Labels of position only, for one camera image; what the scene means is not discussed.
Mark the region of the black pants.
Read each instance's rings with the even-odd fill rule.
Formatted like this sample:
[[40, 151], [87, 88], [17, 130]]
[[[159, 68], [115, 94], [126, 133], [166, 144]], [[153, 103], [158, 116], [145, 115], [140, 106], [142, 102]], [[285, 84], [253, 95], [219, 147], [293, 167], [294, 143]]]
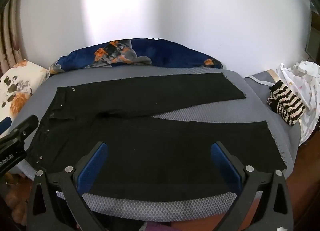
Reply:
[[195, 120], [196, 111], [181, 121], [158, 115], [244, 99], [221, 73], [60, 87], [31, 141], [27, 161], [33, 168], [60, 172], [103, 142], [108, 156], [91, 194], [154, 202], [223, 194], [228, 188], [210, 157], [215, 142], [259, 171], [285, 169], [267, 123], [215, 123], [226, 109], [213, 107], [207, 123]]

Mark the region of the white floral pillow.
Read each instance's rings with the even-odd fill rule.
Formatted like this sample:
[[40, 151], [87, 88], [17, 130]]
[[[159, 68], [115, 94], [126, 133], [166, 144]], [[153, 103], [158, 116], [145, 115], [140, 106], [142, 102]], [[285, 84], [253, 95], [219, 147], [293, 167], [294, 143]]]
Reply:
[[49, 70], [28, 60], [17, 63], [1, 77], [1, 120], [14, 120], [38, 87], [50, 76]]

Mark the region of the grey mesh mattress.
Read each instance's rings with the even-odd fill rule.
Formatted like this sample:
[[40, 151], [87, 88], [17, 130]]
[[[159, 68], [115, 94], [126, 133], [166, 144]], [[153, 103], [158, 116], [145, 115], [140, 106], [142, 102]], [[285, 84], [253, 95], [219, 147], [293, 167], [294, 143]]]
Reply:
[[120, 66], [51, 76], [15, 124], [36, 115], [18, 168], [61, 172], [98, 142], [108, 147], [84, 193], [91, 210], [144, 221], [224, 213], [235, 199], [210, 157], [221, 142], [244, 165], [293, 171], [300, 140], [266, 105], [268, 88], [215, 68]]

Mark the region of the brown patterned curtain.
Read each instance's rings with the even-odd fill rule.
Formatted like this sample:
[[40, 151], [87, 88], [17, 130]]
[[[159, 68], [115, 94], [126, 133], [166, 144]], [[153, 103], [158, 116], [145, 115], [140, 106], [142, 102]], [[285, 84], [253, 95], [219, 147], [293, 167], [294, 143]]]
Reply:
[[1, 74], [23, 61], [18, 35], [20, 0], [9, 0], [1, 14]]

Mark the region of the black white striped knit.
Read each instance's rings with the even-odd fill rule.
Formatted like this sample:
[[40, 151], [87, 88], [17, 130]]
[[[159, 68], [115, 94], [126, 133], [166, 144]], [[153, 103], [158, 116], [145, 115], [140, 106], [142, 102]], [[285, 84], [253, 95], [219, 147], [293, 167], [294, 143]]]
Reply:
[[269, 87], [267, 104], [290, 126], [294, 126], [306, 111], [303, 101], [281, 80]]

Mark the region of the white patterned cloth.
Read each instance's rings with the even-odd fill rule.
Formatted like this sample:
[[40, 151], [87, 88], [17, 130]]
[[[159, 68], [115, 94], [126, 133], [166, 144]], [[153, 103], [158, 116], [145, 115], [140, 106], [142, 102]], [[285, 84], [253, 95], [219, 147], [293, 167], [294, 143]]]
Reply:
[[300, 144], [303, 144], [311, 136], [319, 120], [319, 65], [311, 61], [300, 61], [286, 68], [281, 63], [276, 73], [306, 107], [306, 111], [299, 119]]

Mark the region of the dark monitor screen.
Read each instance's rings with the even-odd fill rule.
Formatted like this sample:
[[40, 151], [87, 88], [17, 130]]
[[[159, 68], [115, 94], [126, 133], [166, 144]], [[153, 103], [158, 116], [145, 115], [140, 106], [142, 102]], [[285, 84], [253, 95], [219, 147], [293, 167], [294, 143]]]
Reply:
[[320, 45], [320, 33], [317, 29], [311, 28], [309, 33], [309, 39], [305, 48], [306, 53], [312, 59], [319, 57], [319, 45]]

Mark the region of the navy floral blanket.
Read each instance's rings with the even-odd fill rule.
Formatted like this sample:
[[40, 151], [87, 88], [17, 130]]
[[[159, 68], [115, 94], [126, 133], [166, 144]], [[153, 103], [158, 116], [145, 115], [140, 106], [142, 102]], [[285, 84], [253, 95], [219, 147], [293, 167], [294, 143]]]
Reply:
[[165, 39], [122, 39], [71, 52], [59, 58], [50, 74], [83, 68], [150, 65], [168, 68], [212, 67], [223, 69], [217, 59]]

